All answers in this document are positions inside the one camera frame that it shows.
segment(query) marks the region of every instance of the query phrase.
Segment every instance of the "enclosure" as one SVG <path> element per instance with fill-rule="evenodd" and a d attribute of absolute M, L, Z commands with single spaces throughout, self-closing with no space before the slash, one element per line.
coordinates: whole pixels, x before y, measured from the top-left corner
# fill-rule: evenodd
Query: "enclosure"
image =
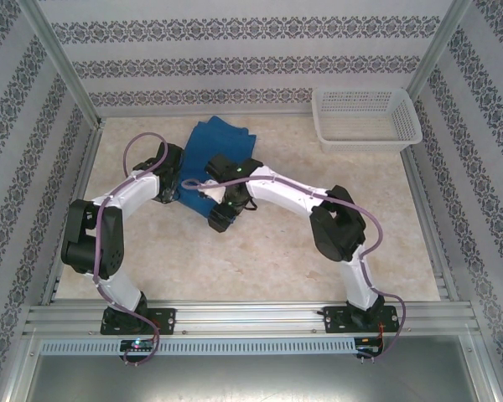
<path fill-rule="evenodd" d="M 423 140 L 324 152 L 312 93 L 331 88 L 406 90 Z M 383 360 L 353 356 L 375 332 L 327 331 L 339 264 L 261 200 L 225 233 L 145 203 L 122 269 L 173 334 L 138 368 L 118 357 L 135 337 L 101 334 L 106 303 L 60 259 L 71 202 L 124 180 L 137 134 L 185 148 L 212 116 L 380 220 L 373 283 L 407 304 L 386 299 L 406 323 Z M 0 0 L 0 400 L 96 399 L 503 400 L 503 1 Z"/>

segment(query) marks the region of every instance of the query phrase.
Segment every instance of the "aluminum frame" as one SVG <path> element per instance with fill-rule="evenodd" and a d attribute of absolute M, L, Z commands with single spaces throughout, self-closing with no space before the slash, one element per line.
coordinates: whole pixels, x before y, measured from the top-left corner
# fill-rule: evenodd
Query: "aluminum frame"
<path fill-rule="evenodd" d="M 51 28 L 49 21 L 41 10 L 38 0 L 18 0 L 18 5 L 23 11 L 23 15 L 32 25 L 32 28 L 46 49 L 49 57 L 54 62 L 54 66 L 67 85 L 67 89 L 73 95 L 73 98 L 75 98 L 76 104 L 82 110 L 84 117 L 91 127 L 95 126 L 101 121 L 101 118 L 86 88 L 80 81 L 73 64 L 67 57 L 67 53 L 62 48 L 56 33 Z"/>
<path fill-rule="evenodd" d="M 73 198 L 82 198 L 86 193 L 87 184 L 90 181 L 91 171 L 93 170 L 93 164 L 95 163 L 95 157 L 99 149 L 99 144 L 101 143 L 102 132 L 104 131 L 104 125 L 106 119 L 101 120 L 100 123 L 93 128 L 93 136 L 90 139 L 90 145 L 88 146 L 88 151 L 84 159 L 84 164 L 80 170 L 80 180 L 76 185 L 75 194 Z M 65 232 L 60 235 L 60 243 L 64 241 Z M 54 297 L 57 290 L 58 280 L 61 276 L 64 263 L 61 262 L 60 258 L 54 259 L 54 264 L 50 269 L 49 281 L 47 287 L 44 289 L 44 294 L 41 299 L 41 304 L 48 306 Z"/>
<path fill-rule="evenodd" d="M 183 342 L 187 339 L 193 342 L 198 339 L 224 338 L 244 341 L 268 338 L 324 341 L 376 335 L 375 333 L 327 334 L 323 318 L 317 311 L 324 306 L 343 304 L 331 301 L 281 303 L 152 301 L 150 306 L 177 309 L 175 334 L 162 338 L 179 339 Z M 397 312 L 400 314 L 398 303 L 392 305 L 397 307 Z M 26 400 L 45 340 L 70 343 L 74 340 L 130 338 L 108 337 L 99 333 L 102 312 L 105 308 L 106 303 L 103 301 L 76 300 L 60 300 L 50 306 L 30 307 L 17 355 L 13 361 L 13 371 L 6 384 L 6 392 L 0 400 L 2 402 Z M 503 401 L 471 303 L 468 301 L 407 303 L 407 320 L 401 336 L 451 335 L 459 337 L 479 401 Z"/>

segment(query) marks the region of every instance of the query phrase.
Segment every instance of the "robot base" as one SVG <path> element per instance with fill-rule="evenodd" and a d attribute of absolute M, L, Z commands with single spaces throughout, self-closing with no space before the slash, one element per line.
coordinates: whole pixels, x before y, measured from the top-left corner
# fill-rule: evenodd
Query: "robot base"
<path fill-rule="evenodd" d="M 326 333 L 397 332 L 399 319 L 397 309 L 384 306 L 384 297 L 379 296 L 375 304 L 366 311 L 351 306 L 328 306 L 319 312 L 324 316 Z"/>
<path fill-rule="evenodd" d="M 160 335 L 173 335 L 175 328 L 174 308 L 148 308 L 142 293 L 135 313 L 146 317 L 157 327 Z M 153 328 L 137 318 L 108 307 L 102 315 L 101 335 L 153 335 Z"/>

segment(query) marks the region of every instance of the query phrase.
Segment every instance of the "black mounting plate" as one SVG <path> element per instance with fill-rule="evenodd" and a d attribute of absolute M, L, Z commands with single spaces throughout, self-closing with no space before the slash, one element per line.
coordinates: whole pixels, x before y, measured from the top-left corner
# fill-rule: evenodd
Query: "black mounting plate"
<path fill-rule="evenodd" d="M 157 327 L 160 335 L 173 335 L 175 328 L 174 308 L 149 308 L 147 319 L 152 321 Z M 153 335 L 153 329 L 150 325 L 143 326 L 142 329 L 134 332 L 130 329 L 113 327 L 105 323 L 105 314 L 101 322 L 101 335 Z"/>
<path fill-rule="evenodd" d="M 361 328 L 352 322 L 350 309 L 347 306 L 325 307 L 321 315 L 324 316 L 326 333 L 379 332 L 380 323 L 384 326 L 384 332 L 397 332 L 399 329 L 397 309 L 393 306 L 384 306 L 366 328 Z"/>

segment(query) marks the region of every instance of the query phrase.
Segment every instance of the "metal bar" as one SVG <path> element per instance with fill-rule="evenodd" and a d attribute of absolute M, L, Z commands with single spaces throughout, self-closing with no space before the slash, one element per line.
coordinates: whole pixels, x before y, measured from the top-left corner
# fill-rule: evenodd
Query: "metal bar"
<path fill-rule="evenodd" d="M 41 344 L 41 340 L 34 336 L 20 340 L 6 389 L 0 397 L 2 402 L 24 401 L 28 398 Z"/>
<path fill-rule="evenodd" d="M 482 335 L 463 335 L 459 341 L 479 402 L 503 402 L 503 394 Z"/>
<path fill-rule="evenodd" d="M 176 117 L 217 115 L 308 115 L 311 103 L 209 104 L 186 106 L 123 106 L 101 107 L 101 114 L 113 117 Z"/>
<path fill-rule="evenodd" d="M 450 40 L 470 4 L 470 0 L 453 0 L 451 2 L 449 10 L 445 13 L 442 23 L 439 25 L 432 42 L 428 46 L 427 52 L 421 59 L 421 63 L 419 63 L 406 89 L 413 101 L 417 99 L 417 96 L 425 86 L 425 82 L 427 82 L 427 78 L 430 76 L 434 65 L 436 65 L 442 52 L 447 47 L 447 42 Z"/>
<path fill-rule="evenodd" d="M 433 262 L 434 270 L 438 271 L 443 276 L 449 300 L 456 302 L 460 300 L 459 294 L 456 291 L 451 270 L 447 264 L 445 254 L 443 253 L 443 248 L 439 241 L 438 231 L 436 230 L 434 222 L 431 220 L 432 213 L 430 211 L 430 207 L 428 206 L 421 178 L 417 173 L 413 155 L 408 149 L 404 149 L 401 152 L 401 158 L 404 170 L 406 171 L 408 186 L 412 192 L 413 203 L 416 207 L 419 224 L 423 231 L 423 238 L 425 239 L 425 245 L 427 246 L 428 256 Z"/>
<path fill-rule="evenodd" d="M 55 303 L 30 308 L 23 337 L 103 338 L 99 330 L 105 303 Z M 177 309 L 175 334 L 208 338 L 261 338 L 308 336 L 328 337 L 323 318 L 317 314 L 334 302 L 227 303 L 151 302 L 151 307 Z M 466 334 L 478 332 L 479 325 L 468 302 L 409 302 L 403 336 Z M 344 336 L 372 336 L 344 334 Z"/>
<path fill-rule="evenodd" d="M 104 123 L 97 123 L 93 128 L 94 133 L 90 138 L 90 143 L 88 144 L 87 154 L 84 157 L 84 162 L 80 168 L 80 180 L 76 184 L 75 194 L 73 198 L 81 198 L 87 189 L 87 184 L 90 180 L 91 170 L 93 169 L 93 163 L 95 162 L 95 156 L 97 149 L 99 148 L 99 143 L 101 142 L 102 131 L 104 129 Z M 62 231 L 60 235 L 60 244 L 63 242 L 65 232 Z M 64 263 L 60 258 L 54 258 L 54 264 L 50 269 L 49 281 L 47 282 L 47 287 L 44 289 L 43 299 L 41 304 L 49 305 L 52 302 L 54 292 L 56 289 L 56 282 L 61 276 L 61 272 L 64 269 Z"/>
<path fill-rule="evenodd" d="M 44 356 L 117 356 L 118 339 L 44 340 Z M 166 338 L 157 355 L 166 356 L 242 356 L 268 354 L 338 354 L 356 353 L 354 338 L 270 338 L 270 339 L 177 339 Z M 148 352 L 132 351 L 145 356 Z"/>
<path fill-rule="evenodd" d="M 60 73 L 61 78 L 63 78 L 70 93 L 75 98 L 75 101 L 82 110 L 84 117 L 88 120 L 90 126 L 95 126 L 99 122 L 100 117 L 98 116 L 95 106 L 91 102 L 86 89 L 80 81 L 73 64 L 68 59 L 67 54 L 61 47 L 60 41 L 54 33 L 54 30 L 41 11 L 41 8 L 38 5 L 38 0 L 18 0 L 18 5 L 32 25 L 32 28 L 50 58 L 54 62 L 54 66 Z"/>

